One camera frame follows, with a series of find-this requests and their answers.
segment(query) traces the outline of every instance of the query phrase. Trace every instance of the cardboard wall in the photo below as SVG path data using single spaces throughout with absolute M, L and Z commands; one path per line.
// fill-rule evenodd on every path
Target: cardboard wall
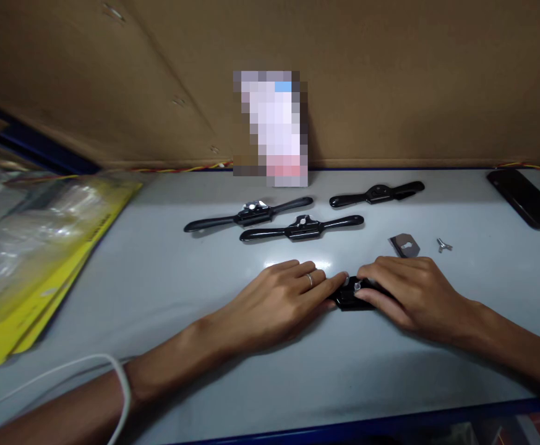
M 255 153 L 244 69 L 301 72 L 312 165 L 540 164 L 540 0 L 0 1 L 0 106 L 107 167 Z

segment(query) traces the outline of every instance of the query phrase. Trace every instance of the workbench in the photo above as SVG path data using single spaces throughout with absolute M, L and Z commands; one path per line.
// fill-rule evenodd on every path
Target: workbench
M 161 174 L 105 236 L 45 338 L 0 367 L 0 397 L 87 354 L 141 354 L 228 303 L 269 265 L 296 258 L 314 261 L 328 276 L 354 275 L 377 256 L 394 255 L 388 238 L 401 233 L 414 237 L 420 254 L 432 257 L 459 293 L 540 335 L 540 231 L 527 226 L 487 173 L 314 171 L 306 189 L 268 188 L 265 178 L 232 172 Z M 540 172 L 524 174 L 540 188 Z M 403 201 L 339 209 L 328 204 L 334 195 L 414 180 L 426 189 Z M 246 201 L 277 205 L 305 195 L 315 199 L 312 206 L 280 213 L 264 226 L 285 227 L 300 214 L 319 221 L 360 214 L 364 225 L 326 231 L 321 239 L 279 237 L 250 245 L 239 241 L 242 228 L 235 225 L 183 232 L 195 219 L 235 214 Z M 453 251 L 439 253 L 438 237 Z M 48 391 L 81 369 L 62 371 L 1 404 L 0 424 L 105 370 Z M 228 363 L 186 388 L 126 441 L 166 444 L 254 434 L 243 440 L 259 443 L 276 440 L 273 431 L 302 429 L 281 433 L 283 441 L 308 443 L 416 423 L 409 414 L 422 413 L 418 418 L 428 423 L 445 413 L 462 419 L 474 407 L 489 415 L 540 409 L 533 397 L 506 372 L 405 334 L 377 311 L 335 310 L 296 342 Z M 344 422 L 354 423 L 337 425 Z

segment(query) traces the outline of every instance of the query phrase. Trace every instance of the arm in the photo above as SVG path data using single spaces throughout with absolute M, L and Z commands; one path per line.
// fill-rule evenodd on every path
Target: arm
M 227 306 L 125 365 L 130 416 L 231 358 L 292 339 L 333 308 L 326 297 L 345 279 L 346 273 L 326 279 L 311 261 L 264 269 Z M 104 444 L 122 405 L 119 382 L 109 372 L 2 427 L 0 444 Z
M 380 256 L 357 276 L 375 279 L 395 296 L 397 301 L 374 289 L 356 293 L 400 328 L 481 355 L 540 387 L 540 337 L 455 292 L 430 258 Z

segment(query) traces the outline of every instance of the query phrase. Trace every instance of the hand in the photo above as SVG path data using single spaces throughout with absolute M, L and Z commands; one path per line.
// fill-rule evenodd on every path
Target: hand
M 313 278 L 313 287 L 306 274 Z M 201 322 L 232 354 L 267 349 L 292 339 L 335 306 L 326 300 L 346 280 L 326 279 L 312 261 L 286 261 L 264 269 L 236 298 Z
M 356 297 L 383 311 L 402 329 L 430 340 L 454 344 L 480 324 L 478 302 L 461 296 L 430 258 L 380 256 L 362 266 L 358 278 L 371 278 L 396 300 L 374 289 L 361 289 Z

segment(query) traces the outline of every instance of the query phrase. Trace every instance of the smartphone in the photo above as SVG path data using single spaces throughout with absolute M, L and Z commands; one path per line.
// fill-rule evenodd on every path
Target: smartphone
M 540 191 L 521 172 L 496 170 L 486 176 L 515 211 L 534 229 L 540 229 Z

